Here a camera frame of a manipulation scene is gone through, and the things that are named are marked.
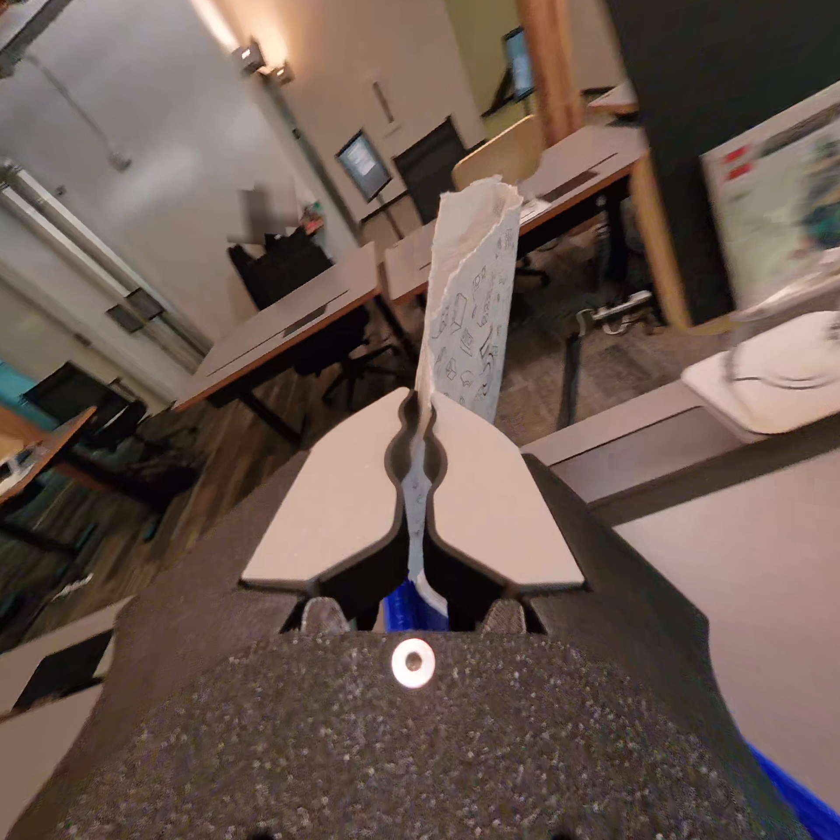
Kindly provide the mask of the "white desk lamp stand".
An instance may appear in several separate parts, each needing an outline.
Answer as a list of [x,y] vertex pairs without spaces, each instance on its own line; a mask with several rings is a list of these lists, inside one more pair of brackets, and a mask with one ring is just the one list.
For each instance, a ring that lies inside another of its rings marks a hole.
[[731,345],[681,374],[741,430],[786,434],[839,407],[838,248],[808,258],[779,289],[731,315]]

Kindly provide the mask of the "blue plastic object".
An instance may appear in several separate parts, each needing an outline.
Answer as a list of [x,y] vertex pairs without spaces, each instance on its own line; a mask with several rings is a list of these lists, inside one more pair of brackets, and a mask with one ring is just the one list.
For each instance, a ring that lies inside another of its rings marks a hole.
[[[383,627],[386,632],[446,632],[447,603],[419,575],[416,581],[405,578],[382,602]],[[804,828],[815,839],[839,838],[839,815],[811,790],[786,773],[778,764],[748,747],[775,791],[792,809]]]

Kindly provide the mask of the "wall light fixture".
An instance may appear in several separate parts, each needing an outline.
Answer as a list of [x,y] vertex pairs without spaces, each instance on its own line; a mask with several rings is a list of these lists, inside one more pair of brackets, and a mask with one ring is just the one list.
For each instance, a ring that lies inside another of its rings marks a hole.
[[291,83],[295,74],[288,60],[279,65],[270,65],[265,58],[259,43],[251,39],[243,45],[236,45],[230,57],[240,76],[244,78],[260,77],[280,87]]

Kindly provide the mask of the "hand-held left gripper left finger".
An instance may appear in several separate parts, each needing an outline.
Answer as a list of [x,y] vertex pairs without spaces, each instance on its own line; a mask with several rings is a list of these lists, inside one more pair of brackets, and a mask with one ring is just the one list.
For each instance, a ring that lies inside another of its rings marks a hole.
[[403,480],[411,465],[414,392],[373,402],[308,452],[240,584],[336,601],[346,618],[375,617],[408,572]]

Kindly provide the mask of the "wooden column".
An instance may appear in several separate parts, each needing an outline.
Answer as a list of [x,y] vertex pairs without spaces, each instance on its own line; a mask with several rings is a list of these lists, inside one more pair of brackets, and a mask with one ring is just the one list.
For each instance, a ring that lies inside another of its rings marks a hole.
[[544,145],[561,142],[584,125],[581,90],[574,81],[572,33],[565,1],[517,1],[531,58]]

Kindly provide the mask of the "beige chair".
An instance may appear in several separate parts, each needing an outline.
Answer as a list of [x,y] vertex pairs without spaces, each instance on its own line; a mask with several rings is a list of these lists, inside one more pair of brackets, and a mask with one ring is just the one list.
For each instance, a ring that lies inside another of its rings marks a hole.
[[496,175],[516,186],[538,170],[544,150],[541,122],[528,115],[457,163],[451,175],[455,189]]

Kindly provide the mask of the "large printed paper bag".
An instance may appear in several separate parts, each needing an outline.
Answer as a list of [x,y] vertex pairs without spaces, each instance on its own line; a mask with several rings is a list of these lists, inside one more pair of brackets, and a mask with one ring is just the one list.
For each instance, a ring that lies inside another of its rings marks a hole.
[[420,416],[403,482],[409,528],[409,578],[442,616],[447,603],[424,570],[424,434],[434,393],[493,423],[501,390],[522,197],[499,175],[441,196],[434,229],[415,391]]

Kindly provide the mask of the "wooden top office desk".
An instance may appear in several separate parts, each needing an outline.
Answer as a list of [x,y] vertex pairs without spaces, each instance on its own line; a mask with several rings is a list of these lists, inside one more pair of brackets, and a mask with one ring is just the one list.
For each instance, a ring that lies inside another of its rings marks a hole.
[[41,473],[57,467],[60,456],[75,445],[97,410],[96,406],[90,406],[53,432],[37,439],[33,444],[27,444],[24,449],[30,451],[31,455],[23,467],[17,463],[17,456],[12,455],[10,476],[2,479],[1,504],[21,494]]

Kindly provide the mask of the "white power strip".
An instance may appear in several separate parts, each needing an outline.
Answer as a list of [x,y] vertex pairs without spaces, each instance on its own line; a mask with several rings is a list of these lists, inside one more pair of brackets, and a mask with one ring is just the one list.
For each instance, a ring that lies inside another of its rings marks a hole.
[[645,320],[655,302],[650,290],[640,290],[622,302],[598,309],[583,309],[576,313],[579,337],[600,329],[605,334],[622,336],[635,323]]

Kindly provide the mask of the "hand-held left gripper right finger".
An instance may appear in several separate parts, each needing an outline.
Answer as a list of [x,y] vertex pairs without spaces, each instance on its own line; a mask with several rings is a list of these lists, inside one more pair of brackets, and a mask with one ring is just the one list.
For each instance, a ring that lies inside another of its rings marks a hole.
[[448,612],[481,622],[500,599],[585,588],[518,447],[443,393],[425,435],[425,575]]

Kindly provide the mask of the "grey office desk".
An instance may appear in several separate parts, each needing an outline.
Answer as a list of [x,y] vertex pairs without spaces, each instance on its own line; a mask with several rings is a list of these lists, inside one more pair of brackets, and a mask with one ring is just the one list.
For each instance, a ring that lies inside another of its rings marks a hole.
[[373,301],[381,290],[378,265],[375,244],[368,243],[239,324],[215,342],[172,409],[182,412],[208,400],[348,312]]
[[[520,257],[551,239],[608,212],[621,221],[635,164],[648,151],[637,127],[586,126],[542,153],[537,171],[523,184],[526,196],[548,203],[520,226]],[[381,294],[391,304],[425,292],[431,268],[435,222],[408,234],[384,252]]]

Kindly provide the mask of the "grey metal duct pipe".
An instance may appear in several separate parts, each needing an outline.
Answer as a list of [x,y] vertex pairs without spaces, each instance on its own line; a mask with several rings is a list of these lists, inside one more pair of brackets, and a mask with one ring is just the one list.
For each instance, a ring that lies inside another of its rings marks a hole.
[[60,259],[110,299],[108,317],[142,334],[188,373],[209,342],[138,270],[121,257],[23,166],[2,157],[2,207]]

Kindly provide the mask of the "wall mounted screen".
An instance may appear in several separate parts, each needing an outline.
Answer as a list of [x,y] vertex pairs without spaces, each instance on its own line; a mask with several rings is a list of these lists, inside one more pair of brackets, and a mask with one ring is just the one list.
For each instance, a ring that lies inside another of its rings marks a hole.
[[502,38],[502,47],[511,80],[511,100],[519,102],[530,97],[534,91],[532,63],[522,26]]
[[363,129],[350,137],[335,159],[367,203],[378,198],[393,180],[391,171]]

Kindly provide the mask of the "black mesh office chair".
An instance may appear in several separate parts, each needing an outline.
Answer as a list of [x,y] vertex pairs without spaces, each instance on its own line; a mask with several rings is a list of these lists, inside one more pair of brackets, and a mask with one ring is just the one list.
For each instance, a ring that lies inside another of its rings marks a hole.
[[438,215],[439,197],[455,189],[452,172],[467,149],[451,117],[393,157],[396,171],[423,225]]

